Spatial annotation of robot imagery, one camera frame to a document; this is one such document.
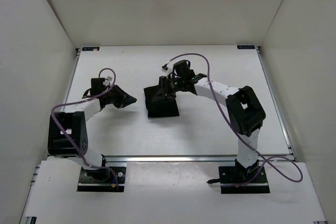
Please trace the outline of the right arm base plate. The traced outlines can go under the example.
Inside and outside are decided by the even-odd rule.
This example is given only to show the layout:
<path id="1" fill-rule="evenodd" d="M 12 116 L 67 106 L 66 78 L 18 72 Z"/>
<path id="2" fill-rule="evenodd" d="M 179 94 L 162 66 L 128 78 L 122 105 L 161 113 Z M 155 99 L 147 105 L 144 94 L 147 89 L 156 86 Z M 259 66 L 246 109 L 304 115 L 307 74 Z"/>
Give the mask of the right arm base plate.
<path id="1" fill-rule="evenodd" d="M 268 194 L 270 188 L 268 184 L 265 168 L 254 177 L 254 174 L 247 178 L 238 172 L 235 166 L 220 166 L 218 168 L 219 178 L 210 179 L 208 184 L 220 184 L 221 194 Z"/>

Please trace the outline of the black skirt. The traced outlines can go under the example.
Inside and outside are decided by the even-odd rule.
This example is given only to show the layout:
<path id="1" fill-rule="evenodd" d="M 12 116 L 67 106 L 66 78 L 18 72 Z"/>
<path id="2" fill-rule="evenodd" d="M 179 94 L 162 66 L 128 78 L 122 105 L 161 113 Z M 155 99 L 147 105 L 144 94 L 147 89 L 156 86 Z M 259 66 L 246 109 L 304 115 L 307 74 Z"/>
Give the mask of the black skirt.
<path id="1" fill-rule="evenodd" d="M 167 100 L 163 103 L 152 103 L 152 97 L 156 86 L 144 88 L 145 107 L 148 111 L 148 118 L 167 118 L 179 116 L 176 99 Z"/>

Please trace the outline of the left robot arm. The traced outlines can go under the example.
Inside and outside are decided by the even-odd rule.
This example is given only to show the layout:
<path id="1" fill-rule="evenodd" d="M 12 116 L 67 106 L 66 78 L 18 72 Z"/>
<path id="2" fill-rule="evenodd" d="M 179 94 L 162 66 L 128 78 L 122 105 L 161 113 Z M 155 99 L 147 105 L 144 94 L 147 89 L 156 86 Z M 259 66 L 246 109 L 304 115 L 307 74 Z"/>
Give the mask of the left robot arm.
<path id="1" fill-rule="evenodd" d="M 118 176 L 106 165 L 105 156 L 89 147 L 87 121 L 101 112 L 107 105 L 117 109 L 137 102 L 137 99 L 118 85 L 111 83 L 112 78 L 92 78 L 91 88 L 83 94 L 82 100 L 66 103 L 69 111 L 57 111 L 62 105 L 52 108 L 48 130 L 48 154 L 67 158 L 79 164 L 89 176 L 104 183 L 110 180 L 118 183 Z"/>

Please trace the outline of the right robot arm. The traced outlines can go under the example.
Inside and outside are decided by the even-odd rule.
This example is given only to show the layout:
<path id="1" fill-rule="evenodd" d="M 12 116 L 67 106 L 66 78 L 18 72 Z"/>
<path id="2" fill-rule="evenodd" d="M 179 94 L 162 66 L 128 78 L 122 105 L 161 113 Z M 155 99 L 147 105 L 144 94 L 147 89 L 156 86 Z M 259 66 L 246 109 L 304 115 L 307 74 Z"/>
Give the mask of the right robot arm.
<path id="1" fill-rule="evenodd" d="M 159 78 L 156 86 L 144 89 L 145 106 L 149 118 L 179 116 L 176 103 L 177 92 L 190 92 L 209 98 L 227 109 L 229 126 L 240 137 L 235 159 L 235 175 L 241 182 L 248 182 L 255 175 L 259 160 L 257 153 L 258 135 L 266 113 L 254 90 L 245 86 L 234 88 L 210 80 L 209 76 L 195 74 L 188 60 L 181 60 Z"/>

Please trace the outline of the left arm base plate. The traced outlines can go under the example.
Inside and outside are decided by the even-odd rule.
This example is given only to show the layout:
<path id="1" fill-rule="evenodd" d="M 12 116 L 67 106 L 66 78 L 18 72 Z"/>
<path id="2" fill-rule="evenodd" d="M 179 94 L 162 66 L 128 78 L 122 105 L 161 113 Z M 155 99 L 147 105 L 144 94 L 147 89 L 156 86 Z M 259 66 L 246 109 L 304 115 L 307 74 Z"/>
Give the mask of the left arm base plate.
<path id="1" fill-rule="evenodd" d="M 111 167 L 117 176 L 118 183 L 109 170 L 88 170 L 81 168 L 77 191 L 80 192 L 105 192 L 122 193 L 125 188 L 126 166 Z"/>

